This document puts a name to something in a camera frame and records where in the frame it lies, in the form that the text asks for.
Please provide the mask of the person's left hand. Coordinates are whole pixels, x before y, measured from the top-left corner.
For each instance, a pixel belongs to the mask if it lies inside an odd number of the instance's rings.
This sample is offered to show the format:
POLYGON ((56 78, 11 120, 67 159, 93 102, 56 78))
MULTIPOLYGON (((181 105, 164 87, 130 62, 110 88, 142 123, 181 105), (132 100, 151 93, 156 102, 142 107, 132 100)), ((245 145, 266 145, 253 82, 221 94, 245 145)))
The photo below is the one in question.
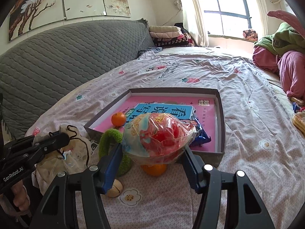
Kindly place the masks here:
POLYGON ((30 200, 27 195, 26 188, 23 185, 23 181, 20 180, 11 188, 14 194, 14 205, 19 208, 20 211, 26 211, 29 209, 30 200))

